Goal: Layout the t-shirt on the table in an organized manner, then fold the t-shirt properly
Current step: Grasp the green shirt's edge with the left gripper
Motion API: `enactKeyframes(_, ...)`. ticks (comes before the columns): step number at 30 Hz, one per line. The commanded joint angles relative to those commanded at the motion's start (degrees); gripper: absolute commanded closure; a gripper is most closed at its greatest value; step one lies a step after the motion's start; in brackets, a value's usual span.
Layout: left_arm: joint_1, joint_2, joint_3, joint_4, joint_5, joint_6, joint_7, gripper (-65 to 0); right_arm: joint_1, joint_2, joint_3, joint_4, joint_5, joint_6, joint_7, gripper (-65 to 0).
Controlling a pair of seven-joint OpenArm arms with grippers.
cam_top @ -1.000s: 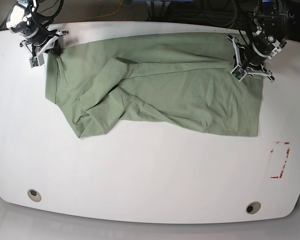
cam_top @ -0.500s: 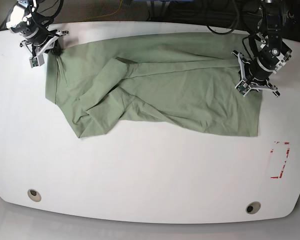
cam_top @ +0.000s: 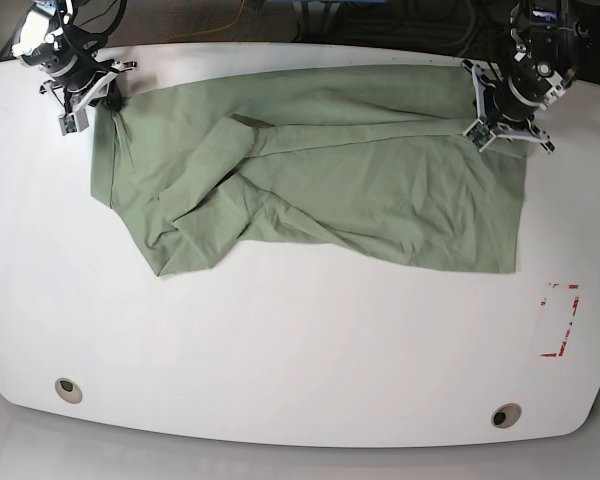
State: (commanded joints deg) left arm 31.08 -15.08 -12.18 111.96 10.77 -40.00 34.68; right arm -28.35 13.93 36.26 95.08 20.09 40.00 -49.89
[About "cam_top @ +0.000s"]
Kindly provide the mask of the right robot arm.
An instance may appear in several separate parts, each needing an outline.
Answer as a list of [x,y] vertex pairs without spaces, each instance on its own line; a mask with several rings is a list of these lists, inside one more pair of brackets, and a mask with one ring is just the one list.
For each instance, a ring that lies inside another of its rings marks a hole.
[[3,47],[27,67],[37,67],[49,79],[40,87],[53,96],[68,117],[87,106],[102,103],[111,111],[122,108],[117,78],[137,63],[98,60],[96,54],[122,22],[127,3],[118,3],[107,28],[90,32],[75,24],[84,1],[34,1]]

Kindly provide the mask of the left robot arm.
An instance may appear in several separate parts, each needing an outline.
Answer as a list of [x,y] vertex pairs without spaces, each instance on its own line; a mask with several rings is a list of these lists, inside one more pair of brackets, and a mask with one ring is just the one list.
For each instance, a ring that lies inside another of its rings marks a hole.
[[485,72],[465,60],[475,91],[476,119],[464,136],[481,152],[497,140],[525,141],[547,153],[555,146],[534,123],[573,84],[576,28],[567,1],[520,1],[511,10],[508,37],[496,61]]

